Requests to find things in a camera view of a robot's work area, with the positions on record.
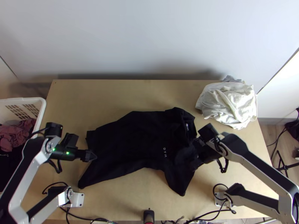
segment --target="tripod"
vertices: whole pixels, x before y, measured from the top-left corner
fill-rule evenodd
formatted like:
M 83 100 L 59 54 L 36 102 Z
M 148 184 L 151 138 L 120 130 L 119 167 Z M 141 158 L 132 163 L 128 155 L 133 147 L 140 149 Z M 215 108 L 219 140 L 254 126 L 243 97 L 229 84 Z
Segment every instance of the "tripod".
M 288 178 L 289 176 L 288 176 L 288 174 L 287 174 L 287 170 L 289 169 L 289 168 L 293 168 L 293 167 L 297 167 L 297 166 L 299 166 L 299 162 L 297 162 L 297 163 L 294 163 L 294 164 L 291 164 L 291 165 L 285 165 L 284 164 L 284 162 L 283 162 L 283 159 L 282 159 L 282 157 L 281 157 L 281 155 L 280 155 L 280 153 L 279 153 L 279 150 L 277 150 L 277 154 L 278 154 L 278 156 L 279 156 L 279 164 L 278 164 L 278 168 L 276 168 L 278 171 L 282 171 L 282 170 L 284 170 L 285 171 L 285 173 L 286 173 L 286 177 Z

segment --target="wooden floor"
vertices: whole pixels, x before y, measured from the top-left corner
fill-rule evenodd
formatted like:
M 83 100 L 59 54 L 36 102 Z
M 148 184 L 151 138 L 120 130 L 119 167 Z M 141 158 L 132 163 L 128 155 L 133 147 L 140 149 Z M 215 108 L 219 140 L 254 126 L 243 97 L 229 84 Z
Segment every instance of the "wooden floor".
M 276 137 L 281 133 L 283 130 L 283 125 L 261 125 L 261 130 L 265 139 L 266 144 L 272 144 L 275 142 Z M 271 155 L 275 145 L 268 147 L 269 155 Z M 295 140 L 288 131 L 283 133 L 279 138 L 277 149 L 280 152 L 281 157 L 286 165 L 291 165 L 294 163 L 299 162 L 296 160 L 295 148 L 299 148 L 299 142 Z M 275 168 L 278 167 L 279 157 L 277 154 L 274 154 L 272 159 L 272 164 Z M 299 185 L 299 167 L 290 168 L 288 171 L 289 179 L 292 180 L 294 183 Z
M 263 133 L 263 137 L 265 139 L 265 143 L 271 144 L 275 142 L 277 136 L 283 130 L 283 125 L 261 125 L 261 130 Z M 268 151 L 269 155 L 272 153 L 274 146 L 269 146 Z M 286 165 L 290 165 L 296 162 L 299 162 L 294 159 L 295 148 L 299 148 L 299 142 L 292 138 L 292 136 L 286 131 L 280 137 L 277 145 L 277 149 L 279 150 L 284 162 Z M 274 155 L 272 164 L 274 167 L 278 166 L 279 158 L 278 155 Z M 299 185 L 299 167 L 294 167 L 288 170 L 289 178 Z M 213 223 L 227 223 L 227 224 L 255 224 L 262 222 L 263 218 L 250 218 L 250 219 L 234 219 L 234 220 L 215 220 Z M 43 224 L 65 224 L 65 220 L 46 220 Z M 88 224 L 89 221 L 73 221 L 70 220 L 71 224 Z M 141 221 L 120 221 L 119 224 L 142 224 Z M 281 224 L 279 221 L 272 222 L 271 224 Z

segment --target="gray cloth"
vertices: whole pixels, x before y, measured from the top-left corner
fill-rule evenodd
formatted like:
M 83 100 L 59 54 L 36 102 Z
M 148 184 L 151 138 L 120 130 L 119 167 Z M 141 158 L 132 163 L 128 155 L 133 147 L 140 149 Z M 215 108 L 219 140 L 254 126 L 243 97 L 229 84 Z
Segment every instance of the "gray cloth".
M 223 80 L 223 83 L 242 83 L 241 79 L 235 79 L 233 76 L 231 75 L 227 75 Z

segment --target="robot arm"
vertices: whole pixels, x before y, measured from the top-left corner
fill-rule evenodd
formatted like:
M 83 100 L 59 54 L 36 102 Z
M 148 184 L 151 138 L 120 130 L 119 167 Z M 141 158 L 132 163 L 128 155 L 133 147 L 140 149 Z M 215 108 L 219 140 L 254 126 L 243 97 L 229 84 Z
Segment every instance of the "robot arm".
M 69 160 L 75 158 L 88 162 L 96 159 L 89 150 L 78 150 L 78 136 L 67 134 L 61 144 L 62 126 L 47 123 L 44 137 L 29 139 L 23 148 L 23 157 L 13 176 L 0 196 L 0 223 L 35 224 L 42 223 L 57 207 L 82 207 L 83 193 L 75 193 L 68 185 L 51 187 L 47 196 L 29 211 L 21 208 L 39 166 L 50 158 Z
M 250 191 L 235 183 L 225 192 L 220 193 L 227 199 L 227 206 L 247 206 L 270 217 L 280 220 L 283 224 L 293 224 L 298 220 L 299 187 L 272 166 L 251 153 L 246 143 L 234 134 L 218 134 L 211 124 L 198 131 L 205 143 L 201 157 L 209 163 L 219 157 L 238 162 L 262 180 L 278 195 L 279 199 L 269 198 Z
M 207 164 L 224 157 L 227 161 L 239 162 L 279 195 L 278 200 L 272 199 L 247 191 L 241 184 L 236 183 L 220 192 L 218 198 L 227 200 L 226 205 L 229 207 L 244 205 L 277 218 L 283 224 L 297 224 L 299 187 L 296 184 L 251 153 L 236 135 L 218 134 L 211 124 L 198 132 L 201 145 L 198 150 L 199 160 Z M 76 135 L 67 134 L 58 144 L 61 134 L 61 125 L 47 123 L 45 137 L 26 142 L 23 159 L 0 197 L 0 223 L 42 223 L 59 206 L 83 205 L 84 194 L 75 193 L 70 186 L 65 185 L 49 188 L 47 196 L 29 211 L 21 208 L 22 199 L 37 169 L 49 158 L 69 161 L 80 158 L 85 162 L 96 159 L 92 152 L 76 148 Z

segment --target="white wall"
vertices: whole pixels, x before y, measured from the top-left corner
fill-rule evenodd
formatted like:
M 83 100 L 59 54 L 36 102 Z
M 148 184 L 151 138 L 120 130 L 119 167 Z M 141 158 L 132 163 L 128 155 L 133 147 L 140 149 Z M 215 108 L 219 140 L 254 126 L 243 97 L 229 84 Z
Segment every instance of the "white wall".
M 23 85 L 0 58 L 0 99 L 40 96 L 34 88 Z
M 22 80 L 211 69 L 211 78 L 230 74 L 258 91 L 299 46 L 298 8 L 298 0 L 2 1 L 0 55 Z
M 259 118 L 297 118 L 299 51 L 258 94 Z

